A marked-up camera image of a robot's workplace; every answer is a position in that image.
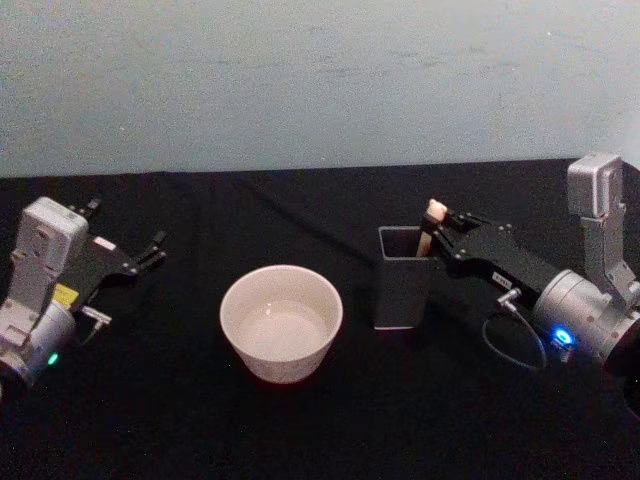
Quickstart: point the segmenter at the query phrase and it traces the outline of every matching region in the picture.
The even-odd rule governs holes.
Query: green led light
[[[49,357],[49,360],[47,361],[47,364],[53,365],[58,361],[59,356],[60,355],[58,355],[57,353],[52,353],[51,356]]]

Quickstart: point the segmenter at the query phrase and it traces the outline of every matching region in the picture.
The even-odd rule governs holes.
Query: white bowl
[[[322,362],[342,323],[335,287],[316,272],[272,265],[237,280],[220,306],[225,336],[249,370],[295,383]]]

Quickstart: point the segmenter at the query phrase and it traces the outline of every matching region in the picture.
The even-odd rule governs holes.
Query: black table
[[[568,164],[0,180],[3,295],[20,211],[38,196],[99,196],[91,232],[132,253],[170,233],[161,269],[97,298],[110,328],[5,409],[0,478],[636,478],[640,422],[622,381],[551,349],[539,374],[498,359],[480,336],[493,287],[443,279],[418,329],[372,329],[377,227],[417,224],[432,196],[511,221],[525,247],[582,273]],[[640,176],[625,174],[638,272]],[[229,285],[277,263],[326,276],[345,308],[319,370],[286,387],[252,377],[218,323]]]

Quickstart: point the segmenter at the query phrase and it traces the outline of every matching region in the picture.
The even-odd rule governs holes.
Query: white wall
[[[0,22],[2,176],[640,158],[636,0],[15,1]]]

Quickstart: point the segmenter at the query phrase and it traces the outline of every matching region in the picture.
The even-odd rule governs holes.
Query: wooden stick
[[[432,198],[429,200],[427,213],[438,220],[438,222],[442,222],[447,214],[447,206]],[[431,250],[431,235],[422,232],[422,235],[420,235],[420,243],[418,243],[418,250],[416,251],[416,257],[426,257],[429,254],[429,250]]]

